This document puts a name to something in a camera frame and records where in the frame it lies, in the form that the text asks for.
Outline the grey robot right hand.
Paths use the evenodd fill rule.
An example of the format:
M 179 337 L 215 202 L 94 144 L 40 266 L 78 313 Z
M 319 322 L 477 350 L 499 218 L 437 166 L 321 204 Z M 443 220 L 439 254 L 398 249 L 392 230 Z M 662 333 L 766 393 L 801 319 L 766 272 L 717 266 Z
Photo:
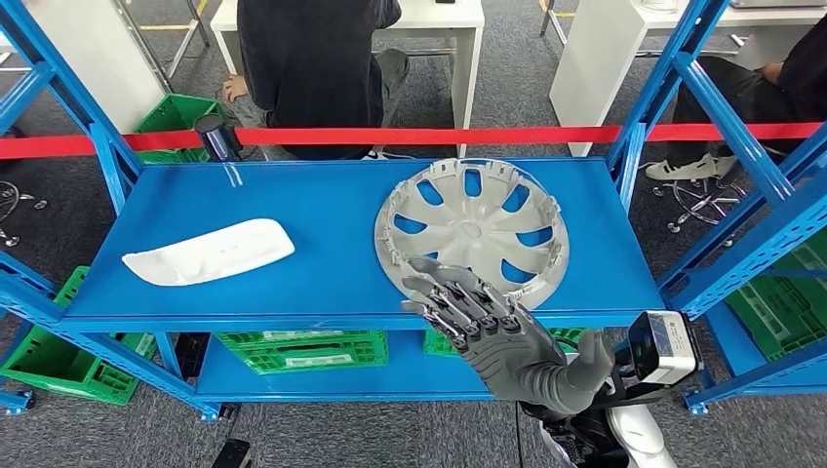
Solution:
M 515 299 L 461 266 L 409 259 L 416 293 L 403 303 L 444 336 L 498 399 L 544 407 L 561 417 L 588 409 L 615 364 L 600 331 L 585 331 L 569 360 Z

